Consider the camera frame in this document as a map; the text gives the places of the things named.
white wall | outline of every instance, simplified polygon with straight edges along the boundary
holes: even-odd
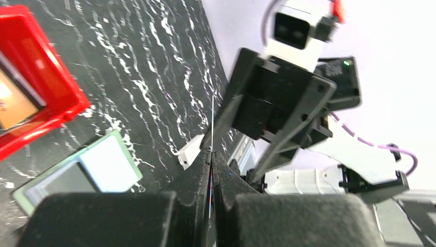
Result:
[[[203,0],[203,4],[229,77],[240,47],[263,50],[260,21],[268,0]],[[394,142],[412,150],[419,167],[409,178],[411,187],[436,189],[436,80],[432,75],[436,50],[431,38],[436,4],[428,0],[343,0],[343,4],[346,23],[323,56],[356,57],[363,103],[338,115],[372,142]],[[331,163],[322,155],[300,152],[292,167]],[[410,164],[406,157],[398,168],[406,170]]]

